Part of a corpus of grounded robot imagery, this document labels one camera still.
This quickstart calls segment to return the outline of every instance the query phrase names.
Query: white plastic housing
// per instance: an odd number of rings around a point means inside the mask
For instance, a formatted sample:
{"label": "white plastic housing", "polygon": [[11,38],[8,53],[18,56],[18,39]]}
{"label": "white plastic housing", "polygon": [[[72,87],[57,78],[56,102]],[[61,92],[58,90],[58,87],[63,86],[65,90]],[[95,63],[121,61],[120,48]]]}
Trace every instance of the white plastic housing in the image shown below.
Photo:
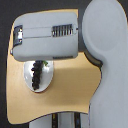
{"label": "white plastic housing", "polygon": [[[72,24],[72,34],[53,37],[53,26]],[[18,61],[74,58],[78,54],[78,23],[73,12],[29,13],[18,17],[14,28],[22,25],[22,44],[13,48]]]}
{"label": "white plastic housing", "polygon": [[93,0],[83,17],[89,52],[103,62],[100,85],[90,102],[90,128],[128,128],[128,28],[116,0]]}

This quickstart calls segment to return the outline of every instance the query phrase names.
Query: white curved surface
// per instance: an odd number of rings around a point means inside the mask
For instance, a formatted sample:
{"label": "white curved surface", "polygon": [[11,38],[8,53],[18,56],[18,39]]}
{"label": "white curved surface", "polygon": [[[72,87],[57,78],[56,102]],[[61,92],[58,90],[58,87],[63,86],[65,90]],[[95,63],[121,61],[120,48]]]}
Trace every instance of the white curved surface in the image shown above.
{"label": "white curved surface", "polygon": [[90,102],[90,128],[128,128],[127,18],[116,0],[93,0],[83,17],[89,52],[103,62],[102,79]]}
{"label": "white curved surface", "polygon": [[[24,79],[25,79],[25,82],[26,82],[28,88],[31,91],[34,91],[34,89],[32,87],[33,71],[31,71],[31,69],[33,68],[34,62],[35,61],[27,61],[24,63]],[[48,65],[44,66],[42,68],[39,89],[35,90],[34,92],[44,91],[49,86],[49,84],[53,78],[53,71],[54,71],[53,61],[47,61],[47,62],[48,62]]]}

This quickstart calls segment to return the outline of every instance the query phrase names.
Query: plastic casing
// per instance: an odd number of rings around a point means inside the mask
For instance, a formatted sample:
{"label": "plastic casing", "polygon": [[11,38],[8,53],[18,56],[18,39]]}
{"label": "plastic casing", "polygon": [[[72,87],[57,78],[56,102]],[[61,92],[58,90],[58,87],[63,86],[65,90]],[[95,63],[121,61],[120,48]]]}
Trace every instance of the plastic casing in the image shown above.
{"label": "plastic casing", "polygon": [[116,0],[93,0],[82,32],[89,52],[103,62],[90,101],[90,128],[128,128],[128,28],[122,6]]}
{"label": "plastic casing", "polygon": [[[73,34],[53,37],[52,27],[73,25]],[[14,28],[22,25],[22,44],[13,48],[18,61],[64,59],[78,55],[78,23],[73,12],[39,12],[18,17]]]}

